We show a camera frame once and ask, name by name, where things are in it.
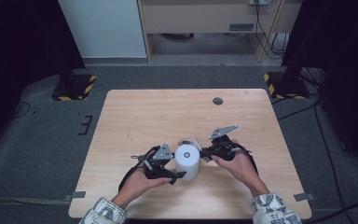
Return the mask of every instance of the hand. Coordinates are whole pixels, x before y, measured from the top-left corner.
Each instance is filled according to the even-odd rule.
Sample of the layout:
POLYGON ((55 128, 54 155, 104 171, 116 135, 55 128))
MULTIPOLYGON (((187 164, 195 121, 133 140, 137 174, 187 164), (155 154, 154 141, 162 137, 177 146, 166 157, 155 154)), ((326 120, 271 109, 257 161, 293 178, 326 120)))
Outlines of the hand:
POLYGON ((254 197, 269 193, 269 189, 258 176, 248 156, 243 152, 237 151, 232 161, 225 161, 217 156, 212 156, 212 159, 217 165, 226 168, 235 178, 248 187, 254 197))
POLYGON ((125 209, 130 202, 148 190, 162 186, 170 181, 172 180, 167 177, 148 179, 145 176, 143 165, 141 164, 141 166, 129 176, 123 188, 112 199, 112 203, 125 209))

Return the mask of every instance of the electrical outlet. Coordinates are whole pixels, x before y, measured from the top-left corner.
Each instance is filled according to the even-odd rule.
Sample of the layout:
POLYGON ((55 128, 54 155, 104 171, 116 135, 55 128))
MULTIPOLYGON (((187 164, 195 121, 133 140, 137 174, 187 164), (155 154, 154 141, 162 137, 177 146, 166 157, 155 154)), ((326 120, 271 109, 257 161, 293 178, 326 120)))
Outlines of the electrical outlet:
POLYGON ((256 4, 260 5, 260 6, 266 6, 271 4, 272 0, 249 0, 249 5, 250 6, 255 6, 256 4))

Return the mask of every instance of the metal bracket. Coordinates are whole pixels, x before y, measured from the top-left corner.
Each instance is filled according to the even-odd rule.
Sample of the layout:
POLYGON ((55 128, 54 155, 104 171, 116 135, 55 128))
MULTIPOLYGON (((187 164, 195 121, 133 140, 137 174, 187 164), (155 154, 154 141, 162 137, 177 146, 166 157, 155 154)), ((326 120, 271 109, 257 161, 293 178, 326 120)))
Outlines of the metal bracket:
POLYGON ((312 193, 300 193, 300 194, 295 194, 295 199, 296 199, 296 202, 301 202, 301 201, 304 201, 304 200, 307 200, 307 201, 312 201, 312 200, 315 200, 315 196, 312 194, 312 193))
POLYGON ((153 156, 154 161, 172 160, 173 154, 167 143, 164 143, 162 147, 153 156))
POLYGON ((86 197, 86 191, 75 191, 73 194, 66 194, 63 196, 63 200, 66 202, 71 202, 74 198, 84 198, 86 197))
POLYGON ((214 131, 211 133, 211 136, 209 136, 209 139, 215 139, 218 137, 221 137, 225 135, 226 133, 229 133, 235 129, 238 128, 238 125, 226 127, 226 128, 215 128, 214 131))

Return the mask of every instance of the black strap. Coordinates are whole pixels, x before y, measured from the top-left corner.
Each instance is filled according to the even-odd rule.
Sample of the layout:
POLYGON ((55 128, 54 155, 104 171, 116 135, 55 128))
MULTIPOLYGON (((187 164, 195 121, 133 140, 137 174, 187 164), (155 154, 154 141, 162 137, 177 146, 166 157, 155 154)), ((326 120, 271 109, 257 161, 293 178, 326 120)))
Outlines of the black strap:
MULTIPOLYGON (((159 149, 159 146, 152 147, 152 148, 150 148, 150 150, 148 150, 146 152, 146 154, 144 154, 143 156, 139 156, 138 158, 147 158, 147 155, 149 155, 150 152, 152 152, 154 150, 158 150, 158 149, 159 149)), ((138 163, 136 163, 136 165, 134 167, 131 167, 130 170, 124 175, 123 179, 120 182, 120 185, 118 185, 118 191, 120 191, 123 188, 123 186, 126 183, 127 179, 130 177, 130 175, 133 174, 133 172, 135 172, 136 169, 139 168, 139 165, 142 162, 143 162, 142 160, 139 160, 138 163)))
POLYGON ((236 147, 239 147, 241 149, 241 151, 243 151, 243 153, 245 153, 248 156, 249 161, 251 161, 251 164, 255 168, 255 172, 258 174, 257 166, 255 165, 255 160, 253 159, 253 156, 251 155, 250 151, 247 150, 245 147, 241 146, 240 144, 233 143, 233 145, 236 147))

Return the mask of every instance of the black cable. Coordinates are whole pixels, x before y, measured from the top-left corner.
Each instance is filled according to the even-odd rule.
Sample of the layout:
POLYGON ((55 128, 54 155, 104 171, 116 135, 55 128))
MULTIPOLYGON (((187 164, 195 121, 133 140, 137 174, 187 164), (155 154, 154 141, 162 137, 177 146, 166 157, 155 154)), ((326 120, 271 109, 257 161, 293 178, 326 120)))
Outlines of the black cable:
POLYGON ((326 217, 320 217, 318 219, 315 219, 315 220, 312 220, 312 221, 308 221, 308 222, 304 222, 304 224, 311 224, 311 223, 317 223, 317 222, 321 222, 321 221, 325 221, 327 219, 330 219, 332 217, 336 217, 338 216, 339 214, 343 213, 343 212, 346 212, 348 210, 351 210, 352 208, 355 208, 355 207, 358 207, 358 203, 355 203, 353 205, 350 205, 348 207, 345 207, 339 211, 336 211, 335 213, 331 214, 331 215, 328 215, 326 217))
MULTIPOLYGON (((328 160, 330 161, 331 170, 333 171, 333 177, 334 177, 334 181, 336 183, 339 202, 341 203, 341 206, 344 208, 344 200, 342 199, 341 189, 339 188, 336 168, 334 167, 334 163, 333 163, 333 159, 331 157, 330 149, 329 149, 329 147, 327 145, 327 142, 326 142, 326 139, 324 137, 324 131, 322 129, 321 122, 319 121, 318 112, 317 112, 316 107, 317 107, 317 104, 314 104, 313 111, 315 113, 316 122, 318 123, 319 131, 321 132, 322 139, 324 140, 324 147, 325 147, 326 152, 327 152, 328 160)), ((349 214, 347 213, 346 210, 344 211, 344 213, 347 216, 347 218, 350 221, 350 223, 353 223, 353 220, 351 219, 351 217, 349 216, 349 214)))
POLYGON ((261 40, 258 38, 257 31, 258 31, 258 26, 260 26, 260 29, 261 29, 261 31, 262 31, 262 34, 263 34, 264 37, 267 39, 267 45, 269 46, 269 48, 271 49, 271 51, 272 51, 274 54, 276 54, 276 52, 273 50, 272 46, 271 46, 270 43, 269 43, 269 39, 268 39, 268 37, 266 36, 266 32, 264 32, 264 29, 263 29, 263 27, 261 26, 261 22, 260 22, 260 19, 259 19, 260 3, 259 3, 258 0, 255 0, 255 12, 256 12, 255 37, 256 37, 257 41, 259 42, 259 44, 260 44, 261 47, 263 48, 263 50, 264 50, 264 52, 266 53, 267 57, 269 57, 270 59, 272 59, 272 60, 277 60, 277 59, 283 58, 283 56, 278 57, 278 58, 273 58, 273 57, 269 56, 269 53, 267 52, 265 46, 261 43, 261 40))
POLYGON ((11 119, 17 119, 17 118, 21 118, 22 116, 25 116, 26 114, 28 114, 28 112, 30 112, 31 110, 31 105, 27 102, 23 102, 23 101, 20 101, 19 104, 25 104, 25 105, 28 105, 28 109, 27 111, 25 111, 24 113, 22 113, 21 115, 18 115, 18 116, 12 116, 10 117, 11 119))
POLYGON ((309 110, 309 109, 313 108, 316 104, 318 104, 318 102, 319 102, 320 100, 321 100, 321 98, 319 98, 315 103, 313 103, 312 105, 310 105, 310 106, 308 106, 308 107, 306 107, 306 108, 304 108, 304 109, 298 110, 298 111, 296 111, 296 112, 290 113, 290 114, 288 114, 288 115, 285 115, 285 116, 279 118, 278 121, 282 121, 283 119, 287 119, 287 118, 289 118, 289 117, 292 117, 293 115, 296 115, 296 114, 298 114, 298 113, 301 113, 301 112, 304 112, 304 111, 306 111, 306 110, 309 110))
POLYGON ((271 50, 274 54, 276 55, 279 55, 279 56, 284 56, 284 53, 285 53, 285 46, 286 46, 286 38, 287 38, 287 34, 284 34, 284 40, 283 40, 283 46, 281 49, 277 49, 275 48, 275 43, 278 43, 279 44, 279 41, 278 41, 278 34, 275 34, 274 35, 274 38, 272 39, 272 43, 271 43, 271 50))
POLYGON ((326 76, 326 73, 325 73, 325 71, 324 70, 321 70, 320 68, 316 68, 316 69, 318 69, 318 71, 321 73, 321 83, 322 82, 324 82, 324 78, 325 78, 325 76, 326 76))
POLYGON ((272 105, 275 105, 276 103, 279 103, 280 101, 284 101, 284 100, 286 100, 286 99, 290 99, 290 98, 282 98, 282 99, 279 99, 279 100, 277 100, 277 101, 275 101, 275 102, 272 102, 271 104, 272 104, 272 105))
POLYGON ((316 79, 310 74, 310 71, 308 68, 305 69, 307 75, 309 77, 304 77, 303 74, 300 73, 300 76, 303 80, 307 81, 310 85, 312 85, 316 90, 319 90, 321 88, 321 83, 316 81, 316 79))

